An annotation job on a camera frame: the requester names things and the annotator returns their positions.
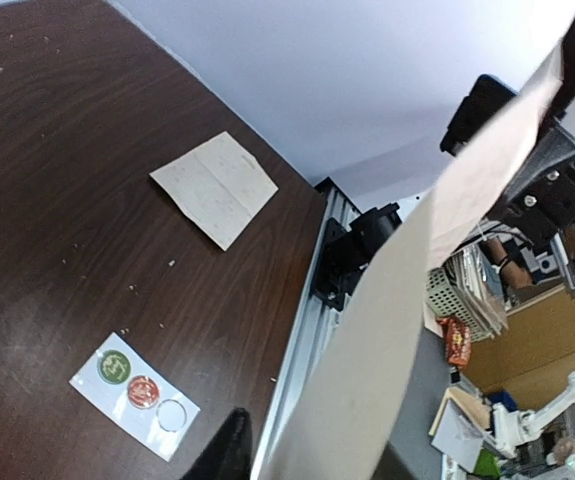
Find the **red sticker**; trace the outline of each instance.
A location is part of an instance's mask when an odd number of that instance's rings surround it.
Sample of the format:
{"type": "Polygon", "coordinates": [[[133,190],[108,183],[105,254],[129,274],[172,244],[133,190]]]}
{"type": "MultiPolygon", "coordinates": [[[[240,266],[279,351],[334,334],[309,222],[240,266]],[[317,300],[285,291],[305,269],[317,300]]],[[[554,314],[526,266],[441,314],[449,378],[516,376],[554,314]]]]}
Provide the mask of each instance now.
{"type": "Polygon", "coordinates": [[[127,395],[134,407],[144,409],[156,405],[160,398],[160,391],[151,378],[139,375],[129,382],[127,395]]]}

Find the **dark brown wood surface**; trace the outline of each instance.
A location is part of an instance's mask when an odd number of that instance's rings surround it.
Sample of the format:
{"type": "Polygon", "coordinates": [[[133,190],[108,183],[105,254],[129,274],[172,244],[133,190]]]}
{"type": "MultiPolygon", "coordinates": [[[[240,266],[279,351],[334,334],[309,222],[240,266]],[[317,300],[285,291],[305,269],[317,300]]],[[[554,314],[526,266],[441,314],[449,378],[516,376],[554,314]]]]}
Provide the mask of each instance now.
{"type": "Polygon", "coordinates": [[[258,440],[323,208],[111,7],[0,8],[0,479],[177,479],[235,406],[258,440]],[[223,253],[148,174],[225,130],[279,191],[223,253]],[[202,409],[170,463],[68,384],[121,329],[202,409]]]}

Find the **green circle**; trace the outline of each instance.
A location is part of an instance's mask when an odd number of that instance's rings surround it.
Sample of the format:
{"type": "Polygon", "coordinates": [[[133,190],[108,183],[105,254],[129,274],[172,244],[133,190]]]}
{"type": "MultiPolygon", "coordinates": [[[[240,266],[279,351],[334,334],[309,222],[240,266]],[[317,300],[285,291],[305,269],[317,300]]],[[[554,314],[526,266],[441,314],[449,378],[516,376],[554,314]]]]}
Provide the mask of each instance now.
{"type": "Polygon", "coordinates": [[[98,373],[107,383],[119,385],[129,378],[131,364],[124,353],[107,350],[98,362],[98,373]]]}

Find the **screw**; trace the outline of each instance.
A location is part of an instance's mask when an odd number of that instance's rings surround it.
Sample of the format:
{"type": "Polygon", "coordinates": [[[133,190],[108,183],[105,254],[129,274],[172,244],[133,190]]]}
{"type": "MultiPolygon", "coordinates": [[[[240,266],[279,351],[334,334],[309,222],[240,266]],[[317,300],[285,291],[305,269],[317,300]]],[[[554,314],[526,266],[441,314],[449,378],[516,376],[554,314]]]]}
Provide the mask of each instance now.
{"type": "Polygon", "coordinates": [[[533,195],[525,195],[525,206],[527,208],[531,208],[534,205],[536,205],[536,203],[538,203],[538,200],[536,200],[536,197],[534,197],[533,195]]]}

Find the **beige paper square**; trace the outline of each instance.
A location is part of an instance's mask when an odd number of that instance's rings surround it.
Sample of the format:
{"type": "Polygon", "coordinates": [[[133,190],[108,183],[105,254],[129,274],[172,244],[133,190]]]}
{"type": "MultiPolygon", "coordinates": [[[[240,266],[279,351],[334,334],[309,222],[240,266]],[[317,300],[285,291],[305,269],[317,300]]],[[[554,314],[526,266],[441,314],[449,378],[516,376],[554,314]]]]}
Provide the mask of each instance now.
{"type": "Polygon", "coordinates": [[[256,158],[227,132],[150,175],[223,250],[278,190],[256,158]]]}

